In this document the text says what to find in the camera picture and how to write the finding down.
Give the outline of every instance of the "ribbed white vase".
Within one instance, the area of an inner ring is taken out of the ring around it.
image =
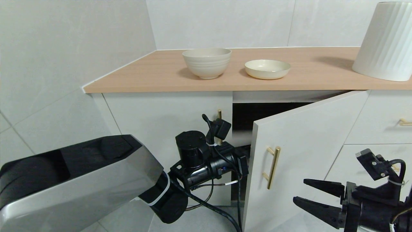
[[[412,75],[412,2],[380,2],[352,69],[374,78],[407,81]]]

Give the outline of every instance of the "black cable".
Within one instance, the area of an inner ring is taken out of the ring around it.
[[[209,120],[209,118],[207,117],[207,115],[205,115],[205,114],[202,114],[202,118],[203,118],[203,120],[206,121],[207,125],[209,126],[209,130],[210,130],[210,134],[211,134],[210,142],[211,142],[211,144],[215,144],[215,135],[214,135],[214,132],[213,132],[213,129],[212,129],[212,125],[210,124],[210,120]],[[214,148],[215,152],[216,152],[224,161],[226,161],[227,163],[231,164],[231,165],[233,166],[233,169],[235,170],[235,173],[236,173],[236,176],[237,176],[237,184],[238,184],[238,196],[237,196],[237,214],[238,214],[237,216],[238,216],[238,218],[237,218],[237,220],[238,220],[238,223],[239,223],[239,226],[240,226],[240,231],[242,232],[242,221],[241,221],[241,215],[240,215],[240,188],[241,188],[241,186],[240,186],[240,174],[239,174],[239,171],[237,170],[236,164],[235,164],[234,162],[231,162],[231,161],[228,160],[226,157],[224,157],[224,156],[216,149],[216,147],[213,147],[213,148]]]
[[[180,186],[180,184],[178,182],[176,182],[173,178],[170,179],[170,183],[173,184],[177,189],[179,189],[182,193],[184,193],[186,196],[192,198],[193,200],[199,202],[201,205],[203,205],[204,207],[213,210],[214,212],[217,212],[218,214],[222,215],[223,217],[227,218],[235,227],[236,232],[242,232],[242,230],[240,229],[239,225],[236,223],[235,219],[228,214],[227,212],[212,206],[211,204],[203,201],[202,199],[200,199],[199,197],[191,194],[190,192],[188,192],[187,190],[185,190],[182,186]]]
[[[241,186],[240,186],[240,173],[238,172],[236,165],[233,162],[230,162],[226,157],[224,157],[215,147],[215,151],[216,153],[226,162],[230,163],[233,168],[234,171],[236,173],[236,177],[237,177],[237,221],[240,225],[240,229],[242,229],[242,220],[241,220],[241,215],[240,215],[240,190],[241,190]]]
[[[190,190],[197,190],[198,188],[201,187],[207,187],[207,186],[226,186],[225,184],[204,184],[204,185],[195,185],[193,187],[190,187]]]
[[[405,177],[405,172],[406,172],[406,163],[405,161],[401,160],[401,159],[394,159],[389,161],[390,165],[394,165],[396,163],[400,163],[400,173],[399,173],[399,178],[400,178],[400,184],[402,184],[403,182],[403,178]]]
[[[213,132],[212,125],[210,124],[210,120],[205,114],[202,114],[202,118],[203,118],[203,120],[206,121],[207,125],[209,126],[209,131],[210,131],[210,135],[211,135],[210,136],[210,143],[215,144],[215,133]]]
[[[214,183],[213,183],[213,175],[212,175],[212,167],[211,167],[211,165],[210,165],[210,162],[209,162],[209,164],[208,164],[208,167],[209,167],[209,169],[210,169],[210,171],[211,171],[211,172],[210,172],[210,176],[211,176],[211,179],[212,179],[212,184],[211,184],[212,188],[210,189],[209,196],[206,198],[205,202],[208,202],[209,199],[212,197],[212,194],[213,194],[213,186],[214,186]],[[191,210],[194,210],[194,209],[199,208],[199,207],[201,207],[201,206],[202,206],[201,204],[197,204],[197,205],[195,205],[195,206],[187,207],[187,208],[185,209],[185,211],[191,211]]]

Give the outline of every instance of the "cabinet handle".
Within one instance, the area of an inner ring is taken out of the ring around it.
[[[281,148],[276,147],[275,150],[273,150],[272,148],[268,147],[266,148],[266,150],[273,155],[272,166],[270,167],[269,176],[266,173],[262,173],[262,175],[267,180],[267,189],[270,189],[270,186],[272,185],[273,175],[275,173],[276,164],[278,163],[279,155],[281,153]]]
[[[222,119],[222,110],[218,109],[218,118]],[[217,144],[222,145],[222,140],[218,138]]]
[[[412,125],[411,122],[406,121],[404,118],[399,119],[399,121],[400,121],[399,125],[402,125],[402,126]]]

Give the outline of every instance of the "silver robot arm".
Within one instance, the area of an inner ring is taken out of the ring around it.
[[[240,179],[248,175],[245,150],[227,142],[214,143],[214,137],[226,138],[231,124],[202,117],[209,127],[207,135],[193,130],[177,135],[180,160],[169,173],[132,135],[102,137],[4,164],[0,232],[78,232],[137,196],[164,223],[196,208],[187,208],[190,197],[226,217],[241,232],[240,217],[236,223],[208,199],[190,193],[234,171],[240,195]]]
[[[0,231],[81,231],[149,189],[156,194],[162,173],[162,165],[131,135],[6,163],[0,170]],[[187,197],[174,198],[183,213]]]

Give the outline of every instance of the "white bowl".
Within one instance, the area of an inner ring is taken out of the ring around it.
[[[202,79],[214,79],[222,74],[232,55],[225,48],[201,48],[187,50],[182,53],[187,68]]]
[[[286,76],[290,64],[272,59],[257,59],[246,62],[245,70],[254,78],[274,80]]]

